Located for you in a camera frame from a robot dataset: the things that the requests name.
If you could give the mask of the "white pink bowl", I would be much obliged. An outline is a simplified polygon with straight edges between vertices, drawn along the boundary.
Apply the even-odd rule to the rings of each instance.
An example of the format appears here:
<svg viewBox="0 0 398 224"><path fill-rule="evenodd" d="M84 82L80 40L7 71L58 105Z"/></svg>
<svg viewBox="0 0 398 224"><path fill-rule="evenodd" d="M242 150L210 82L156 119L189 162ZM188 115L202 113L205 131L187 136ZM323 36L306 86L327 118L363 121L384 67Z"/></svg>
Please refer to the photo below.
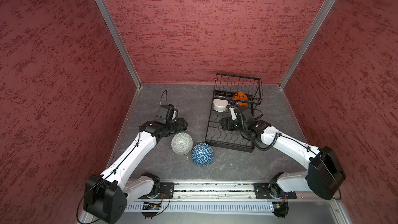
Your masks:
<svg viewBox="0 0 398 224"><path fill-rule="evenodd" d="M223 100L223 99L213 99L212 102L212 108L216 112L222 113L225 112L228 108L227 106L229 105L228 100Z"/></svg>

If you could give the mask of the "orange plastic bowl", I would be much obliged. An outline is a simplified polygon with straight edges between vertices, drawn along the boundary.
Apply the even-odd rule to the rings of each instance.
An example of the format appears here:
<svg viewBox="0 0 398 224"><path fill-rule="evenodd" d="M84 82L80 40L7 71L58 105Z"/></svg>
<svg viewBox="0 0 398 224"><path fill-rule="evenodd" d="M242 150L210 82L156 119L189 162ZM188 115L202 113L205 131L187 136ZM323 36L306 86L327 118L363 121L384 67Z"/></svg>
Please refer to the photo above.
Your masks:
<svg viewBox="0 0 398 224"><path fill-rule="evenodd" d="M245 106L248 107L248 96L242 92L236 93L233 96L233 99L236 100L235 104L238 106Z"/></svg>

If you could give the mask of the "green patterned ceramic bowl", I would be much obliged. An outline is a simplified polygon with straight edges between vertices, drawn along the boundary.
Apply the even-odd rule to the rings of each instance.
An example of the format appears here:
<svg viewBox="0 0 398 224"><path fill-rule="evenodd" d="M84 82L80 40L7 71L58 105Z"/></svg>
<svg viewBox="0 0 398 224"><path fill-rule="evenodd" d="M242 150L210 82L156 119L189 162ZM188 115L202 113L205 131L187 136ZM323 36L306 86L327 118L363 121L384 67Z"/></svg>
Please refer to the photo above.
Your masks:
<svg viewBox="0 0 398 224"><path fill-rule="evenodd" d="M193 139L185 132L177 133L172 138L171 147L174 153L178 155L187 155L193 149Z"/></svg>

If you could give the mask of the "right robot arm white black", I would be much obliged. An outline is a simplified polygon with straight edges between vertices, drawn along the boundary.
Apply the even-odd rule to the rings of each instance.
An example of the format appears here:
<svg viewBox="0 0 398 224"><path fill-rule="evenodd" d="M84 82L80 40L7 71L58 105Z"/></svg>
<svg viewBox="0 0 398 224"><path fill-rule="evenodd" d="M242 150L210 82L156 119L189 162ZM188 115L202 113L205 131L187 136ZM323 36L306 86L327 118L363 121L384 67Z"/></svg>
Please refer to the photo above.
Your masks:
<svg viewBox="0 0 398 224"><path fill-rule="evenodd" d="M222 121L227 130L238 131L259 150L279 150L303 167L296 173L277 173L268 184L272 198L286 198L290 192L312 192L324 200L340 200L346 174L333 149L309 145L256 119L245 106L227 105L231 118Z"/></svg>

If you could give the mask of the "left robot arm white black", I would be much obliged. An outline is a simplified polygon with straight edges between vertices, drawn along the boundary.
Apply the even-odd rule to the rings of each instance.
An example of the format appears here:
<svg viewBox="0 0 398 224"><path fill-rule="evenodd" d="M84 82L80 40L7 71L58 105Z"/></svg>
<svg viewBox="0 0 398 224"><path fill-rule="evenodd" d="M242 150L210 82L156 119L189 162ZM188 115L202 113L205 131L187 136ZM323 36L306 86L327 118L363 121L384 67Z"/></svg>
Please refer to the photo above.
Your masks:
<svg viewBox="0 0 398 224"><path fill-rule="evenodd" d="M186 131L187 127L188 123L178 116L177 108L172 104L160 105L154 120L139 127L137 137L127 150L100 175L92 174L87 179L79 205L98 220L114 224L124 213L128 200L159 196L158 176L144 173L131 183L128 180L162 138Z"/></svg>

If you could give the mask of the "blue patterned ceramic bowl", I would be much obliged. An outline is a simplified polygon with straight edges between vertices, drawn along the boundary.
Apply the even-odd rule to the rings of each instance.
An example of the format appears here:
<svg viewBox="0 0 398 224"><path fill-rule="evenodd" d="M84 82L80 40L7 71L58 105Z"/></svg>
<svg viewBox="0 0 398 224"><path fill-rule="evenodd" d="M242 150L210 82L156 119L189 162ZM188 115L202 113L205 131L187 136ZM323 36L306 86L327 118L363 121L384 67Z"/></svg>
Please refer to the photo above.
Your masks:
<svg viewBox="0 0 398 224"><path fill-rule="evenodd" d="M191 156L195 165L205 167L212 162L214 152L210 145L200 143L193 148Z"/></svg>

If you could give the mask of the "left corner aluminium profile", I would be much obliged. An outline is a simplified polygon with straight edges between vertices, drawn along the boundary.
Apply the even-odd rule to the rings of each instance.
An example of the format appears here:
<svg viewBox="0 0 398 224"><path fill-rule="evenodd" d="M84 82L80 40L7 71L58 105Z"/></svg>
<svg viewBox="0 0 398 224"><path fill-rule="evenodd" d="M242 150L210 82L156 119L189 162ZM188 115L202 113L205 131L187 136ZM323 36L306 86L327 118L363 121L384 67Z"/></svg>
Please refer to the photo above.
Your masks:
<svg viewBox="0 0 398 224"><path fill-rule="evenodd" d="M106 1L105 0L95 0L95 2L99 8L99 11L108 27L110 33L111 33L111 36L119 50L119 53L122 56L122 59L127 67L127 70L129 72L132 80L134 81L136 88L138 90L141 90L142 82L138 76L138 73L137 73L134 65L133 65L131 57L130 57L130 55L127 51L127 48L122 40L122 37L117 29L117 26L112 18L112 15L111 15L110 10L106 4Z"/></svg>

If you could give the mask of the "corner aluminium profile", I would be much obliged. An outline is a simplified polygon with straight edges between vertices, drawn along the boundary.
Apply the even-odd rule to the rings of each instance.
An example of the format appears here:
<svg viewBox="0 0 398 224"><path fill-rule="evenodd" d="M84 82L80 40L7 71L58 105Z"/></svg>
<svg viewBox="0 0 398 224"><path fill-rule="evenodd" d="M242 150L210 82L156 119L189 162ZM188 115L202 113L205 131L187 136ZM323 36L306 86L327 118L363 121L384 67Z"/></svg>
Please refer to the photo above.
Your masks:
<svg viewBox="0 0 398 224"><path fill-rule="evenodd" d="M127 70L129 72L132 80L134 81L136 88L138 90L141 90L142 82L138 76L138 73L137 73L134 65L133 65L131 57L130 57L130 55L127 51L127 48L122 40L122 37L117 29L117 26L112 18L112 15L111 15L110 10L106 4L106 1L105 0L95 0L95 2L99 8L99 11L108 27L110 33L111 33L111 36L119 50L119 53L122 56L122 59L127 67Z"/></svg>
<svg viewBox="0 0 398 224"><path fill-rule="evenodd" d="M332 9L333 5L335 4L336 0L324 0L316 17L314 18L311 27L309 28L308 32L306 33L300 47L298 48L296 54L293 57L292 62L290 63L287 71L285 72L284 76L282 77L279 83L280 91L283 91L285 86L287 85L290 77L293 75L294 70L300 63L301 59L305 55L308 47L312 43L314 37L316 36L318 30L322 26L324 20L328 16L330 10Z"/></svg>

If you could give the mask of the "right corner aluminium profile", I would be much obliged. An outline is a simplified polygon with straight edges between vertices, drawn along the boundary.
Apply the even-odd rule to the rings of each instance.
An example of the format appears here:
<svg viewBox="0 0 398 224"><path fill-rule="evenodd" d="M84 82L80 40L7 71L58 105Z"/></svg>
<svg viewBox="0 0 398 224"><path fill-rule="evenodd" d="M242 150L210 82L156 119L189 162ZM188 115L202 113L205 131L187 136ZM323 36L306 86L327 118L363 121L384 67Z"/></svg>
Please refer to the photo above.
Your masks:
<svg viewBox="0 0 398 224"><path fill-rule="evenodd" d="M333 5L335 4L336 0L324 0L316 17L314 18L311 27L309 28L308 32L306 33L300 47L298 48L296 54L293 57L292 62L290 63L287 71L285 72L284 76L282 77L279 83L280 91L283 91L285 86L287 85L290 77L293 75L294 70L300 63L301 59L305 55L308 47L312 43L314 37L316 36L318 30L322 26L324 20L328 16L330 10L332 9Z"/></svg>

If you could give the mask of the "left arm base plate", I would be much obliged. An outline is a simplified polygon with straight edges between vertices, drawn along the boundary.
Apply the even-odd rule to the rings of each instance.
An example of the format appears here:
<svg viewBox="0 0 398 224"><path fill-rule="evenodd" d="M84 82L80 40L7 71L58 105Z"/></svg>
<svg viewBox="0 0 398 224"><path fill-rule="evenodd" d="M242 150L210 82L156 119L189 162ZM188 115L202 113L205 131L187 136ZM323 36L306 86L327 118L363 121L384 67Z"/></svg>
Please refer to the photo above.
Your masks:
<svg viewBox="0 0 398 224"><path fill-rule="evenodd" d="M142 199L173 199L175 183L160 182L155 184L155 191L142 197Z"/></svg>

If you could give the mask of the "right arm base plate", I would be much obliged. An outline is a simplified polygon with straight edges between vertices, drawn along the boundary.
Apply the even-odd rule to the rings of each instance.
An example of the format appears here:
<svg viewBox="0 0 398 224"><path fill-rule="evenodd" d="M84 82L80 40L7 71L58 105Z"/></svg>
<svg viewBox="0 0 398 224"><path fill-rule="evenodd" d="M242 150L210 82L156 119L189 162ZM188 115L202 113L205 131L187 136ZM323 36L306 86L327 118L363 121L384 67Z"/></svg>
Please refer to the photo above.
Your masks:
<svg viewBox="0 0 398 224"><path fill-rule="evenodd" d="M296 200L295 192L285 193L269 183L254 183L254 193L257 200Z"/></svg>

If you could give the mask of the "aluminium mounting rail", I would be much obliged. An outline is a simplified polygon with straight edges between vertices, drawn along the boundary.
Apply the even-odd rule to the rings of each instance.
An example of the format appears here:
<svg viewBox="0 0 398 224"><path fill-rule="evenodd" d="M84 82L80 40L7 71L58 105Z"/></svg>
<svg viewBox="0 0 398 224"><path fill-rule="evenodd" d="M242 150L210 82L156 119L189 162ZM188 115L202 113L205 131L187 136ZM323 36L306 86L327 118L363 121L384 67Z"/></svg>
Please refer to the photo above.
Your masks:
<svg viewBox="0 0 398 224"><path fill-rule="evenodd" d="M175 183L174 201L282 201L257 200L254 193L256 181L194 181L194 180L161 180ZM321 202L322 199L310 191L294 190L296 200L303 202Z"/></svg>

